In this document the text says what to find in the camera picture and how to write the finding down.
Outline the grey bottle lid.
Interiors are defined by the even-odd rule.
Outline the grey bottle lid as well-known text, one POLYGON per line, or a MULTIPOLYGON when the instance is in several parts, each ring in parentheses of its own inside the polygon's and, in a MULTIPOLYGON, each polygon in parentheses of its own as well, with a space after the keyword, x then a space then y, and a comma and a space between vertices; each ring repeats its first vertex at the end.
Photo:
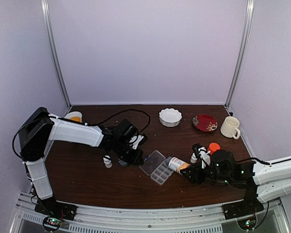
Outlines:
POLYGON ((122 166, 122 167, 127 167, 129 165, 127 162, 122 161, 122 160, 118 160, 118 162, 119 162, 120 166, 122 166))

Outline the small white pill bottle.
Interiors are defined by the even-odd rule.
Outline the small white pill bottle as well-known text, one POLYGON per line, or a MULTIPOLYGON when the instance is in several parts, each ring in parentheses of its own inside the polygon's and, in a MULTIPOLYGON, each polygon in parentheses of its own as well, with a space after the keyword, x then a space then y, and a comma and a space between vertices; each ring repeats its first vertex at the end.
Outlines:
POLYGON ((190 158, 190 162, 192 164, 195 164, 197 162, 198 158, 196 157, 195 153, 192 153, 191 158, 190 158))

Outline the white orange vitamin bottle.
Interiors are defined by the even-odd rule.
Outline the white orange vitamin bottle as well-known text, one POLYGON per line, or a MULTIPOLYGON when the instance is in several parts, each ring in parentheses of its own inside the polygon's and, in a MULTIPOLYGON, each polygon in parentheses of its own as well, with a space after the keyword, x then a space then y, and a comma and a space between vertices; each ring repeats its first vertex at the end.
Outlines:
POLYGON ((166 165, 168 166, 169 169, 179 174, 182 169, 186 169, 191 166, 189 163, 177 157, 168 157, 166 159, 166 165))

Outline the clear plastic pill organizer box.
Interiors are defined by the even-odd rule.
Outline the clear plastic pill organizer box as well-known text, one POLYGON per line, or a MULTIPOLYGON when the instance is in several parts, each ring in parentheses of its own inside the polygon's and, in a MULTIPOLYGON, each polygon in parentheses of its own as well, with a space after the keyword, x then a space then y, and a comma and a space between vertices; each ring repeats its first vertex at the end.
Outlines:
POLYGON ((147 156, 139 168, 158 185, 163 185, 174 172, 166 164, 166 157, 158 150, 147 156))

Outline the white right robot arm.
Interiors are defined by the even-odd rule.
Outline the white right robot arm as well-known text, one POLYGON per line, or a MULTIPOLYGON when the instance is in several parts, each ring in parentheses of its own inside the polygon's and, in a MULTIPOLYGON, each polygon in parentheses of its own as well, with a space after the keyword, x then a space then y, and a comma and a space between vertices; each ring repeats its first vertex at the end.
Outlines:
POLYGON ((291 155, 271 161, 253 157, 236 161, 231 152, 218 150, 205 168, 199 162, 179 172, 191 183, 209 181, 244 189, 245 199, 239 203, 239 210, 246 215, 257 207, 258 201, 266 203, 291 193, 291 155))

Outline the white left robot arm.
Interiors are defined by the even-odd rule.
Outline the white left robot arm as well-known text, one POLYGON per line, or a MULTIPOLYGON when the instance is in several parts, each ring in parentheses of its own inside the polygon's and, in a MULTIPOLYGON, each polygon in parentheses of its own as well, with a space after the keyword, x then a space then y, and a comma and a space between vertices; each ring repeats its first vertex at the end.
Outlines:
POLYGON ((58 214, 60 205, 53 194, 45 162, 45 148, 49 141, 67 141, 113 151, 130 165, 143 165, 143 151, 138 148, 146 140, 127 119, 118 125, 105 127, 101 123, 88 124, 62 118, 39 107, 16 133, 20 142, 20 158, 28 170, 38 200, 50 216, 58 214))

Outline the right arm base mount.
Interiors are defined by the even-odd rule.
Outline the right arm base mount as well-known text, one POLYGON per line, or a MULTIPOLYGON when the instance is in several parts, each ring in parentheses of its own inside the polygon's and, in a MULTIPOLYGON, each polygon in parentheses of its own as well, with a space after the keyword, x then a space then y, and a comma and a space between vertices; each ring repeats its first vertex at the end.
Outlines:
POLYGON ((240 218, 243 216, 253 215, 256 212, 264 210, 260 202, 239 201, 222 205, 225 219, 240 218))

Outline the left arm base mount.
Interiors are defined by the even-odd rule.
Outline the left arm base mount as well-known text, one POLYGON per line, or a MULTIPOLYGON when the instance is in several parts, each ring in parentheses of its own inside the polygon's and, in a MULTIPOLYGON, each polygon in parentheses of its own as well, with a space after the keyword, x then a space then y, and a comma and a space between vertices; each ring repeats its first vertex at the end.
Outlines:
POLYGON ((56 201, 42 201, 36 204, 34 210, 57 219, 74 220, 77 207, 76 205, 56 201))

